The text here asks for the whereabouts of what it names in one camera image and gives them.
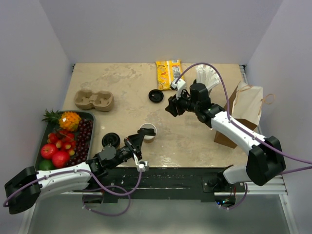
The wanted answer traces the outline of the black plastic cup lid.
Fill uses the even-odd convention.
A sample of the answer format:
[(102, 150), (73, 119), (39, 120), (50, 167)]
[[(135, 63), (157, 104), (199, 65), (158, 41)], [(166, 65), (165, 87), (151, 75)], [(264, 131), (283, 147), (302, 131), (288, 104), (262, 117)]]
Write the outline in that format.
[(120, 137), (116, 133), (107, 133), (101, 140), (102, 146), (113, 146), (116, 149), (120, 146)]

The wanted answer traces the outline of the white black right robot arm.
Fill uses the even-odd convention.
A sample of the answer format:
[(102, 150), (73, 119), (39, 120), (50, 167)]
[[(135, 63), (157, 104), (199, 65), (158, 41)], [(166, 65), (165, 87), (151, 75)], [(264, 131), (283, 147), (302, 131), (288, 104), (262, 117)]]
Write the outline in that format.
[(235, 183), (253, 182), (263, 186), (286, 169), (281, 154), (281, 144), (275, 137), (262, 136), (233, 119), (224, 108), (211, 103), (208, 90), (204, 84), (195, 83), (189, 91), (185, 84), (172, 82), (171, 88), (176, 94), (168, 99), (166, 111), (174, 117), (184, 112), (195, 113), (197, 119), (225, 135), (248, 156), (245, 165), (230, 165), (210, 180), (212, 187), (227, 192)]

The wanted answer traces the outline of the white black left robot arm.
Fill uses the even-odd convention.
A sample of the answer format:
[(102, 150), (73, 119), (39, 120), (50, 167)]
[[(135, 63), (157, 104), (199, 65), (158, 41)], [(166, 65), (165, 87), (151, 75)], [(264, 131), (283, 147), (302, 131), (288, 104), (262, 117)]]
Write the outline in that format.
[(130, 196), (138, 188), (138, 184), (130, 191), (117, 193), (104, 186), (101, 179), (108, 175), (109, 170), (130, 159), (134, 160), (139, 172), (138, 178), (141, 179), (149, 168), (148, 162), (142, 160), (141, 147), (145, 136), (154, 138), (156, 130), (140, 128), (136, 134), (126, 137), (124, 146), (119, 149), (108, 141), (92, 159), (74, 166), (47, 171), (27, 167), (5, 184), (6, 200), (3, 206), (9, 209), (10, 214), (19, 214), (49, 196), (83, 191), (86, 188), (89, 191), (100, 188), (119, 197)]

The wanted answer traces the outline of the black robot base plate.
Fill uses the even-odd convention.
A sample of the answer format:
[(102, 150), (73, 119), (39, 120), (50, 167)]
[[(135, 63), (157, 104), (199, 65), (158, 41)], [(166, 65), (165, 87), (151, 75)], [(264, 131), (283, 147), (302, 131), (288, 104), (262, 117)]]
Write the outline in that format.
[[(132, 199), (156, 200), (199, 200), (201, 202), (215, 202), (219, 197), (229, 196), (236, 188), (236, 194), (244, 193), (244, 185), (236, 183), (220, 186), (210, 186), (211, 181), (224, 168), (183, 168), (183, 167), (152, 167), (142, 173), (138, 188), (130, 195)], [(98, 180), (105, 187), (121, 186), (130, 191), (138, 181), (139, 172), (135, 167), (117, 167), (108, 171), (106, 176), (99, 176)]]

